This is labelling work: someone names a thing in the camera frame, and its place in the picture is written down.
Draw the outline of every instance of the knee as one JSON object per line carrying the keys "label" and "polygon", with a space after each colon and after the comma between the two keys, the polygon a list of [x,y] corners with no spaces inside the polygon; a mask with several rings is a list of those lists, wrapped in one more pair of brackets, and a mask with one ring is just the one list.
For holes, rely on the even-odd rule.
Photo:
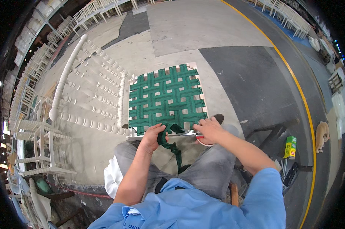
{"label": "knee", "polygon": [[230,132],[231,134],[235,135],[236,137],[239,136],[239,130],[231,124],[222,125],[222,128],[224,128],[226,131]]}
{"label": "knee", "polygon": [[122,143],[117,144],[114,150],[115,156],[118,158],[120,156],[125,156],[126,153],[131,151],[136,151],[137,148],[133,144],[128,141],[124,141]]}

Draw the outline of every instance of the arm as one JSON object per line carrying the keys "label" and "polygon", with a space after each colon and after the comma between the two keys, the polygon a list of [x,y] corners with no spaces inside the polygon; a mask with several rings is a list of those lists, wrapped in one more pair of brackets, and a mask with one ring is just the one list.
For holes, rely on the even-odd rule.
{"label": "arm", "polygon": [[193,128],[204,135],[203,143],[220,144],[233,153],[251,174],[255,175],[265,168],[276,168],[274,162],[263,151],[224,130],[215,117],[201,119],[200,124],[201,126],[195,124]]}
{"label": "arm", "polygon": [[123,203],[130,206],[142,201],[152,153],[159,146],[157,135],[163,130],[165,130],[165,125],[161,126],[161,123],[148,128],[138,146],[132,164],[119,185],[113,203]]}

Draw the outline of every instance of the yellow floor line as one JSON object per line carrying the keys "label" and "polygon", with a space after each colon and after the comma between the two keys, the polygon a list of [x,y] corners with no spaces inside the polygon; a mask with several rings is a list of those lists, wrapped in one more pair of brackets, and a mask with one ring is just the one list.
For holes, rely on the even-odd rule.
{"label": "yellow floor line", "polygon": [[313,168],[313,172],[312,172],[312,183],[311,183],[311,190],[310,190],[310,197],[309,197],[309,202],[307,204],[307,208],[306,208],[306,212],[304,215],[304,218],[302,220],[300,229],[302,228],[302,226],[304,225],[304,222],[306,220],[307,217],[307,213],[309,211],[310,208],[310,204],[311,204],[311,200],[312,200],[312,194],[314,192],[314,186],[315,186],[315,175],[316,175],[316,151],[315,151],[315,134],[314,134],[314,127],[312,126],[312,118],[310,115],[310,110],[309,107],[307,105],[306,102],[306,98],[305,95],[301,89],[300,84],[298,83],[298,80],[296,78],[296,76],[294,75],[294,72],[292,71],[291,67],[289,66],[289,64],[287,63],[286,59],[283,57],[282,53],[280,53],[280,51],[278,50],[278,48],[274,45],[274,43],[271,41],[271,39],[269,39],[269,37],[261,30],[259,29],[259,27],[257,27],[256,24],[254,24],[248,17],[246,17],[245,15],[243,15],[240,11],[238,11],[235,7],[231,6],[229,3],[225,2],[224,0],[221,0],[221,2],[225,3],[226,5],[228,5],[229,7],[233,8],[236,12],[238,12],[241,16],[243,16],[246,20],[248,20],[252,25],[254,25],[268,40],[269,42],[271,42],[271,44],[273,45],[274,49],[276,50],[276,52],[278,53],[278,55],[281,57],[282,61],[285,63],[286,67],[288,68],[288,71],[290,72],[294,82],[296,83],[296,86],[298,88],[298,91],[300,92],[301,98],[304,102],[305,105],[305,109],[306,109],[306,113],[307,113],[307,117],[309,119],[309,125],[310,125],[310,131],[311,131],[311,138],[312,138],[312,149],[313,149],[313,157],[314,157],[314,168]]}

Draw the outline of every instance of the shoe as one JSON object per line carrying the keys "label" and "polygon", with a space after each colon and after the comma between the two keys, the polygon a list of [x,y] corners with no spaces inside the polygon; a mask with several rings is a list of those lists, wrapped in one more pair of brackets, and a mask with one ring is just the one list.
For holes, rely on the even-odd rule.
{"label": "shoe", "polygon": [[215,114],[213,115],[213,117],[216,118],[217,122],[222,125],[223,120],[225,119],[223,114]]}

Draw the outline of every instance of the cardboard box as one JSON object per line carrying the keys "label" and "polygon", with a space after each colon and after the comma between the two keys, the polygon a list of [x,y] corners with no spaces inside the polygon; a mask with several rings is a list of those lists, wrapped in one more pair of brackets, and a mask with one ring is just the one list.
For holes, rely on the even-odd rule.
{"label": "cardboard box", "polygon": [[285,155],[283,158],[295,159],[297,138],[294,136],[287,137]]}

